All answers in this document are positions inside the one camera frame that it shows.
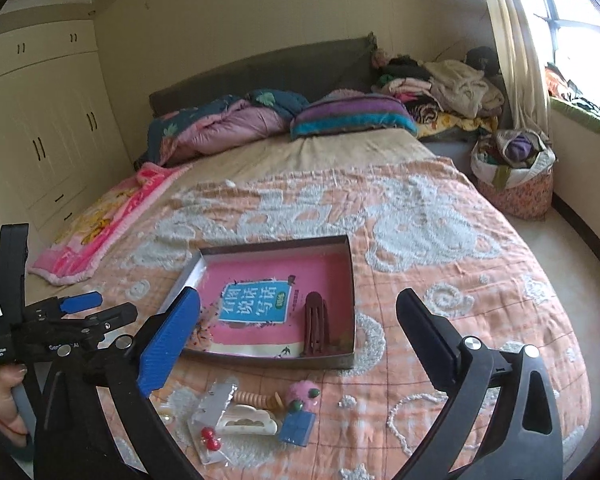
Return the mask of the person's left hand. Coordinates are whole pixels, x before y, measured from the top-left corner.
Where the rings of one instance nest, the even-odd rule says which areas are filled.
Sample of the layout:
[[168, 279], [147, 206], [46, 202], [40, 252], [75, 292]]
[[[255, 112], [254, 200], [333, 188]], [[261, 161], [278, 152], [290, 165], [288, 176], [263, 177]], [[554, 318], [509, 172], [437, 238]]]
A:
[[23, 364], [0, 366], [0, 430], [14, 442], [21, 441], [29, 434], [12, 393], [12, 390], [22, 384], [26, 373], [27, 367]]

